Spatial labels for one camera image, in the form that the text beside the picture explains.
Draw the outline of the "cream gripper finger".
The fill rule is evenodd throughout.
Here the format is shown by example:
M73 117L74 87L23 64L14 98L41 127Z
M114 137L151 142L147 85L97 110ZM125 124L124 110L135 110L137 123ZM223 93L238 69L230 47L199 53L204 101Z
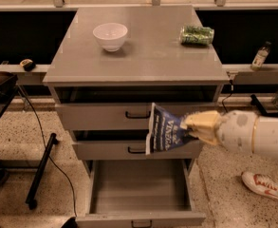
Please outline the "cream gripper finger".
M220 120L221 114L216 110L195 112L187 114L182 120L180 127L182 129L213 129Z
M219 140L216 138L215 133L212 130L211 131L192 130L190 132L190 135L210 145L219 144Z

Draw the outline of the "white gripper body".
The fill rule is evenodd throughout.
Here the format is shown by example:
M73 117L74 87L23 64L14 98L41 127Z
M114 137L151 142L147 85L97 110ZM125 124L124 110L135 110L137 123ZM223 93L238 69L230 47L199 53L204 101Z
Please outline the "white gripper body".
M252 134L258 115L250 111L233 110L221 116L215 135L219 143L231 152L252 153Z

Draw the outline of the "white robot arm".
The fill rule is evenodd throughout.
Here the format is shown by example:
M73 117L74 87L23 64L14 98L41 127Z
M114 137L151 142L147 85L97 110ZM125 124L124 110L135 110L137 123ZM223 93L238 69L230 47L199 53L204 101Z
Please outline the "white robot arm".
M211 110L185 116L181 127L204 143L220 145L231 152L278 160L278 118L251 111L219 113Z

